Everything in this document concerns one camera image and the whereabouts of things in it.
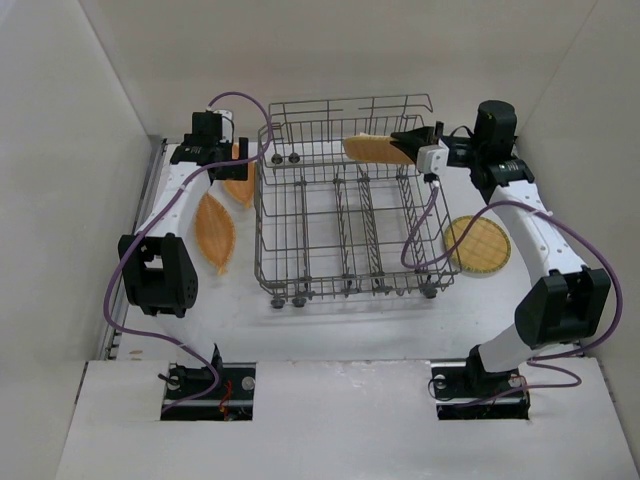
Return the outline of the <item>round woven plate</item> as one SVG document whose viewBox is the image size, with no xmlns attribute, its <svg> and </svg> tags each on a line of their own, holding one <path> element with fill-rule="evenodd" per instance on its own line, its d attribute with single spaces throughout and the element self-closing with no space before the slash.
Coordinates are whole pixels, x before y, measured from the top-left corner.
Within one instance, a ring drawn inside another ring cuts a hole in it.
<svg viewBox="0 0 640 480">
<path fill-rule="evenodd" d="M 390 136 L 359 134 L 343 140 L 346 156 L 362 163 L 412 165 L 415 163 L 406 153 L 392 144 Z"/>
<path fill-rule="evenodd" d="M 506 266 L 511 257 L 511 243 L 506 232 L 494 221 L 479 218 L 451 259 L 462 270 L 474 274 L 493 274 Z"/>
</svg>

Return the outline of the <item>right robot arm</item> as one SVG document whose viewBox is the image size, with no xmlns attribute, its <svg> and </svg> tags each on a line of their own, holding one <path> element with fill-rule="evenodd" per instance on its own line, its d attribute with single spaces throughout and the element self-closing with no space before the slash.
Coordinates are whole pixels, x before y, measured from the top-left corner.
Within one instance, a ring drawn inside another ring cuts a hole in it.
<svg viewBox="0 0 640 480">
<path fill-rule="evenodd" d="M 441 124 L 394 132 L 391 145 L 427 180 L 446 167 L 466 168 L 486 207 L 500 218 L 527 267 L 531 289 L 514 323 L 475 346 L 465 379 L 475 391 L 506 380 L 520 364 L 549 346 L 596 333 L 614 276 L 590 268 L 566 242 L 570 229 L 544 208 L 527 163 L 514 153 L 517 115 L 504 101 L 487 100 L 467 137 L 445 136 Z"/>
</svg>

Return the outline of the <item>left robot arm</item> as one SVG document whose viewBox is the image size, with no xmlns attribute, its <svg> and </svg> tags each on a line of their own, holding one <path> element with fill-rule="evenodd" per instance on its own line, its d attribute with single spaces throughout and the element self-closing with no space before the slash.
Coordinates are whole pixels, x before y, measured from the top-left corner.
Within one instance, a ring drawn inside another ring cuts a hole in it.
<svg viewBox="0 0 640 480">
<path fill-rule="evenodd" d="M 119 256 L 125 258 L 134 240 L 141 239 L 122 270 L 128 301 L 155 318 L 166 336 L 209 362 L 214 358 L 214 342 L 187 318 L 198 297 L 199 280 L 185 237 L 193 231 L 205 259 L 218 273 L 226 272 L 235 250 L 236 229 L 209 189 L 215 181 L 231 179 L 236 173 L 242 182 L 247 180 L 246 164 L 225 165 L 233 159 L 233 151 L 229 141 L 187 134 L 169 160 L 168 177 L 151 214 L 118 243 Z M 212 163 L 224 165 L 200 170 Z"/>
</svg>

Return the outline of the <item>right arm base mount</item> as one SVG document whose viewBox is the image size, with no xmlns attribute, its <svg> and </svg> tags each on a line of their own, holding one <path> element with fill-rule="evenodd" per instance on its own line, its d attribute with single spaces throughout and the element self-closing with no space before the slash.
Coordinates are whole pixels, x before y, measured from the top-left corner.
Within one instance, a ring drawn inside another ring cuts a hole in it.
<svg viewBox="0 0 640 480">
<path fill-rule="evenodd" d="M 529 394 L 518 369 L 476 381 L 465 361 L 430 364 L 429 393 L 439 420 L 528 420 Z"/>
</svg>

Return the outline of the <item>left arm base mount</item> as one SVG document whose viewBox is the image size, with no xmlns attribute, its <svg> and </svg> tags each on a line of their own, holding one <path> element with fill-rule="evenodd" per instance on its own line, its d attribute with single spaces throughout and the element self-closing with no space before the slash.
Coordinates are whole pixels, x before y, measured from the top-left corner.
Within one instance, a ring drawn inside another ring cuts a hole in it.
<svg viewBox="0 0 640 480">
<path fill-rule="evenodd" d="M 224 363 L 219 380 L 206 367 L 187 368 L 173 365 L 165 382 L 160 419 L 162 421 L 233 422 L 253 419 L 256 390 L 256 364 Z"/>
</svg>

